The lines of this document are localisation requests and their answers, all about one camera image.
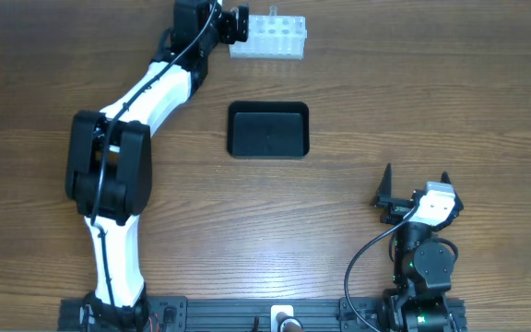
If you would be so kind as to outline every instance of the table surface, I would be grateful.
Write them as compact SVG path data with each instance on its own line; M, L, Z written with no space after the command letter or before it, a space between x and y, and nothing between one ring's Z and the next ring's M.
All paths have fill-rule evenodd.
M227 5L237 5L231 1ZM210 55L199 91L153 137L139 228L151 295L339 298L349 259L386 225L384 166L409 197L448 171L466 209L449 296L473 330L531 330L531 1L277 0L307 17L302 61ZM255 14L266 2L253 1ZM93 289L89 233L64 193L69 128L146 71L172 1L0 0L0 329L55 329ZM304 160L235 160L236 100L304 101ZM392 287L385 243L354 296Z

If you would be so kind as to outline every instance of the white egg carton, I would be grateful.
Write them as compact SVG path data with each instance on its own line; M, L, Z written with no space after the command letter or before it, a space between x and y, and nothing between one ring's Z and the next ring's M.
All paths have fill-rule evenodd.
M278 16L276 6L269 10L269 16L249 16L247 41L229 46L231 58L301 60L304 57L306 18Z

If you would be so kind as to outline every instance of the wood grain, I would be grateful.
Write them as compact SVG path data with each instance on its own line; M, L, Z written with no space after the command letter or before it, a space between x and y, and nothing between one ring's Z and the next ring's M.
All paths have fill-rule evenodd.
M55 329L60 299L95 286L89 234L64 194L68 129L140 79L172 4L0 0L0 329ZM390 161L396 195L446 170L465 202L442 236L461 251L450 294L470 328L531 331L531 1L277 5L307 17L305 59L231 60L218 47L153 139L149 292L341 297L348 260L386 229L366 202ZM306 102L309 155L232 159L236 100ZM391 270L372 248L354 295L379 296Z

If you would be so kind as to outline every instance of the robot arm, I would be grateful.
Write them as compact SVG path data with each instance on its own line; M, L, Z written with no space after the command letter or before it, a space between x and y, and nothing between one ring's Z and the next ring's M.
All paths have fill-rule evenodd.
M247 6L228 13L221 0L177 0L174 11L143 78L100 112L77 113L71 128L65 191L89 228L98 271L82 315L122 328L148 320L137 233L151 191L150 138L200 87L216 45L247 40Z

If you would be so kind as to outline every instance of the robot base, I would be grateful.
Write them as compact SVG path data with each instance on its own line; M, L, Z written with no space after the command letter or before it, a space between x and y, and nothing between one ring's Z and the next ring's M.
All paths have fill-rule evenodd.
M371 331L357 321L345 298L338 300L188 300L185 297L149 296L153 331L161 332L267 332L270 331L272 305L292 305L294 316L308 332ZM354 306L373 325L377 326L378 298L352 298ZM448 306L456 317L462 332L467 332L464 301L448 299ZM117 331L101 323L85 326L79 324L82 300L62 300L58 330L88 332Z

